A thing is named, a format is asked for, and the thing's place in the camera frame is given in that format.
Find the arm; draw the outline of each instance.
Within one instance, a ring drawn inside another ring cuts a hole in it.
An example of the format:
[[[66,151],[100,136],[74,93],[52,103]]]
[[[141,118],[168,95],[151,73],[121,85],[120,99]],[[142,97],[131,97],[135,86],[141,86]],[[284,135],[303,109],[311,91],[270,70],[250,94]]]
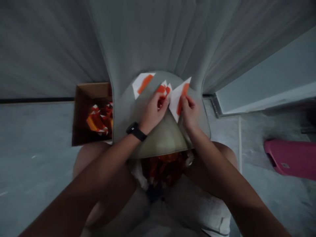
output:
[[[145,110],[139,125],[146,135],[162,120],[169,101],[158,110],[161,93],[156,93]],[[86,219],[99,201],[104,187],[124,165],[140,141],[132,134],[106,150],[88,165],[21,233],[24,236],[80,236]]]
[[[199,128],[199,108],[190,97],[182,98],[182,109],[184,126],[192,144],[242,235],[290,236],[246,179]]]

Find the knee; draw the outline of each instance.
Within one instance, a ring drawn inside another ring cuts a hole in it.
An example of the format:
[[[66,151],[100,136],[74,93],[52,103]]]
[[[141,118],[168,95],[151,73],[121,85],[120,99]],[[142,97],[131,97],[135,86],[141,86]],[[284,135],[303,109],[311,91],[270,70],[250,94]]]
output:
[[[236,168],[238,169],[238,161],[236,158],[235,153],[233,152],[232,149],[230,149],[228,146],[218,143],[218,142],[213,142],[214,145],[217,147],[217,149],[223,154],[223,156]]]
[[[105,152],[110,145],[105,142],[88,143],[79,150],[77,159],[73,167],[73,177],[77,176],[85,167],[88,166],[101,153]]]
[[[77,158],[86,155],[89,157],[94,157],[95,155],[99,155],[101,152],[106,151],[108,148],[110,148],[110,145],[105,142],[88,143],[81,147]]]

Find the orange paper pile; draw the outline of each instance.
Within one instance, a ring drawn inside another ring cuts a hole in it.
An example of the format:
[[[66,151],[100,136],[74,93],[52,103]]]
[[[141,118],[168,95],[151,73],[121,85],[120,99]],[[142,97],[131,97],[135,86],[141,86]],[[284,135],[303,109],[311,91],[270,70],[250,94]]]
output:
[[[97,105],[92,106],[87,123],[90,129],[100,136],[106,135],[109,139],[112,138],[113,103],[110,102],[101,109]]]
[[[156,187],[171,187],[194,160],[191,150],[142,159],[143,175]]]

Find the leg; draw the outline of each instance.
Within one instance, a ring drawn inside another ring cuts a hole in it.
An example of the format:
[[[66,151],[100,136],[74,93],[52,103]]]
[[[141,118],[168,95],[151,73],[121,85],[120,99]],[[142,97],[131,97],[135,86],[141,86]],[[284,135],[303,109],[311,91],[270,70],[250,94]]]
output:
[[[224,144],[213,142],[217,149],[223,154],[223,156],[238,169],[238,163],[234,152]],[[185,175],[199,186],[204,191],[221,198],[218,191],[214,187],[213,181],[208,176],[208,171],[205,168],[201,158],[196,157],[192,165],[185,171]]]
[[[80,149],[74,164],[73,178],[109,147],[110,145],[104,142],[84,145]],[[86,226],[95,229],[109,223],[120,213],[135,190],[136,183],[134,178],[127,166],[124,165],[112,178],[110,184],[104,187],[104,195],[92,209],[86,221]]]

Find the wall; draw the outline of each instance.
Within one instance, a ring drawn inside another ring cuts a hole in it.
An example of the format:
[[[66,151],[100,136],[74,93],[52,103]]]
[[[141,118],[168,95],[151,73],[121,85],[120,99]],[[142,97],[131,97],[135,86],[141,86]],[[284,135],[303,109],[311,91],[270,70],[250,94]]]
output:
[[[223,114],[316,96],[316,27],[216,92]]]

